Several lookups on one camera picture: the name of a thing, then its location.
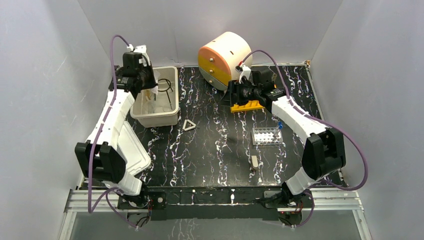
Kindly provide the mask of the black ring clamp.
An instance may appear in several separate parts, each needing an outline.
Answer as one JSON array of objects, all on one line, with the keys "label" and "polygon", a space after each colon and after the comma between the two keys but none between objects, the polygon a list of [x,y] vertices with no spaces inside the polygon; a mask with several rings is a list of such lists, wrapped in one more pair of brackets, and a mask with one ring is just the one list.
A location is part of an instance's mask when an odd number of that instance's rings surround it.
[{"label": "black ring clamp", "polygon": [[171,101],[171,97],[169,94],[169,91],[173,92],[174,90],[172,89],[172,83],[169,79],[167,78],[160,78],[157,80],[158,81],[158,89],[157,92],[158,93],[166,93],[167,99],[168,99],[168,103],[170,106],[170,109],[173,109],[173,104]]}]

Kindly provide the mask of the clear plastic funnel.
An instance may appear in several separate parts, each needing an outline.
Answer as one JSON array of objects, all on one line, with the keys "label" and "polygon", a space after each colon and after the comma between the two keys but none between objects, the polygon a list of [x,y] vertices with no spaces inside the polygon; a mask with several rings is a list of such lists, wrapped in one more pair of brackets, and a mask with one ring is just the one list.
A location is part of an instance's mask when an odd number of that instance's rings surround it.
[{"label": "clear plastic funnel", "polygon": [[160,114],[163,112],[163,107],[156,101],[146,101],[142,107],[142,113],[145,115],[149,114]]}]

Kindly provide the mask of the blue capped vial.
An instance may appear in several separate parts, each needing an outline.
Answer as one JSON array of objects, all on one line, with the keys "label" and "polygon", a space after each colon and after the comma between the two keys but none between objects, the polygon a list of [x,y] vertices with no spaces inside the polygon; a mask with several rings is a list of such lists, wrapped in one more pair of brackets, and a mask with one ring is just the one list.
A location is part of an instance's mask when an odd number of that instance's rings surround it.
[{"label": "blue capped vial", "polygon": [[283,128],[283,124],[281,122],[278,122],[277,126],[274,128],[274,135],[278,136],[282,128]]}]

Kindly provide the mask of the white clay triangle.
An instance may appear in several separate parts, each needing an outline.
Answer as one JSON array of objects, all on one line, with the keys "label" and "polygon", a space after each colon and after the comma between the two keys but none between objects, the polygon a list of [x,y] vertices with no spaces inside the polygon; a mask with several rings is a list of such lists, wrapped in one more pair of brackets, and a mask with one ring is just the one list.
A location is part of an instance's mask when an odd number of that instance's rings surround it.
[{"label": "white clay triangle", "polygon": [[196,127],[197,127],[197,125],[193,121],[191,121],[189,119],[185,119],[184,123],[183,123],[182,130],[184,132],[187,132],[187,131],[191,131],[191,130],[195,129]]}]

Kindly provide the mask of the white bin lid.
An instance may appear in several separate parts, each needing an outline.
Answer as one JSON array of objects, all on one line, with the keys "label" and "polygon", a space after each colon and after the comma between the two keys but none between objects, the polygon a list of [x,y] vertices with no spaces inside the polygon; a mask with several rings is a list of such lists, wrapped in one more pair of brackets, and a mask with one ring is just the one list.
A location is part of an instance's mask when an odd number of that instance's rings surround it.
[{"label": "white bin lid", "polygon": [[82,152],[86,160],[80,164],[88,184],[94,186],[97,181],[108,188],[118,188],[125,195],[138,195],[143,183],[136,175],[152,161],[129,122],[123,122],[117,141],[98,140],[94,150],[92,146],[88,139]]}]

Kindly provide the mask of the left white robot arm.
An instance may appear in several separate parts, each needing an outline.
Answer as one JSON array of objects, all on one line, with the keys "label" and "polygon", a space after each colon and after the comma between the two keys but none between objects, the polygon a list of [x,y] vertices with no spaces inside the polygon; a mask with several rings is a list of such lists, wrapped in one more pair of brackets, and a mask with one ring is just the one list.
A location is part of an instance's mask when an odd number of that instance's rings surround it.
[{"label": "left white robot arm", "polygon": [[157,87],[146,52],[132,50],[122,55],[123,65],[113,68],[107,99],[101,115],[85,142],[74,152],[84,177],[119,188],[137,208],[149,203],[149,194],[135,175],[151,164],[147,151],[126,120],[137,96]]}]

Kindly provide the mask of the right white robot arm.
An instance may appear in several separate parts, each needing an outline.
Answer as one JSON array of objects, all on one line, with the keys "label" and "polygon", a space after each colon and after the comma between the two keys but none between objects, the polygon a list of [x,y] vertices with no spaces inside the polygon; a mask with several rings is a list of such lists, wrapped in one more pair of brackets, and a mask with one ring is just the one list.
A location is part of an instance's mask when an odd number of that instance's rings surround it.
[{"label": "right white robot arm", "polygon": [[240,73],[239,79],[229,81],[222,104],[233,106],[258,101],[290,127],[303,143],[300,169],[282,184],[282,202],[295,207],[305,190],[346,165],[343,134],[311,119],[287,90],[275,86],[271,71],[251,70],[243,63],[235,69]]}]

